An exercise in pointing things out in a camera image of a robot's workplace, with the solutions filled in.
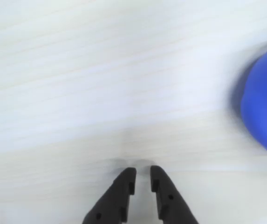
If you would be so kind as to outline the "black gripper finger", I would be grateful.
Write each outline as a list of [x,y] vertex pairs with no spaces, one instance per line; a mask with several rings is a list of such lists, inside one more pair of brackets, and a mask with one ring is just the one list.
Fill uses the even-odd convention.
[[151,191],[156,194],[158,219],[164,224],[198,224],[167,173],[160,166],[153,165],[150,176]]
[[83,224],[123,224],[128,221],[130,196],[135,194],[137,170],[124,169],[86,214]]

